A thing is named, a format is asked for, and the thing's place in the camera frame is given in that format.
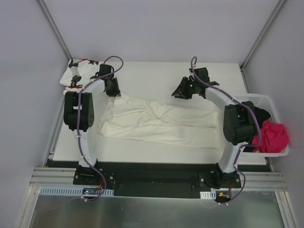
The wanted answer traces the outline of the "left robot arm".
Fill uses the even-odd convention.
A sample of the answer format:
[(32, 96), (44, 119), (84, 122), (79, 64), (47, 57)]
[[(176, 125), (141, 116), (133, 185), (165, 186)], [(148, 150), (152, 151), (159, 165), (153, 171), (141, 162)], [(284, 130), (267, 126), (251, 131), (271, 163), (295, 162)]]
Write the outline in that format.
[(117, 70), (102, 63), (88, 82), (72, 86), (64, 95), (64, 124), (72, 131), (79, 152), (81, 167), (94, 167), (97, 163), (95, 135), (98, 119), (103, 114), (109, 97), (120, 97)]

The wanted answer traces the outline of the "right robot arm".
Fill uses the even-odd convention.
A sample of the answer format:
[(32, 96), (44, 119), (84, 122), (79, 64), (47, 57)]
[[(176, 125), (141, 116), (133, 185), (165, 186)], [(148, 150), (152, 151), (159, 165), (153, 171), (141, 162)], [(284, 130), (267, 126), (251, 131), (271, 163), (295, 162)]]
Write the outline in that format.
[(255, 115), (255, 106), (250, 101), (238, 101), (220, 89), (216, 81), (210, 81), (208, 70), (189, 69), (190, 75), (183, 77), (171, 94), (175, 98), (189, 100), (194, 94), (212, 102), (223, 112), (223, 134), (226, 145), (218, 162), (220, 172), (214, 175), (214, 183), (225, 187), (231, 181), (229, 173), (237, 171), (238, 158), (243, 149), (250, 146), (254, 136), (261, 136)]

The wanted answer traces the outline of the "cream white t shirt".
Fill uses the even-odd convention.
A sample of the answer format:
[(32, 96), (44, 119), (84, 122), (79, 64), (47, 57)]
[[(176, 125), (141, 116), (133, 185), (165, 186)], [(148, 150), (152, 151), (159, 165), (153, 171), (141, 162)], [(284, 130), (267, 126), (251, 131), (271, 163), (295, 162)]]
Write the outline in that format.
[(99, 122), (103, 137), (193, 148), (219, 148), (219, 114), (121, 94), (108, 99)]

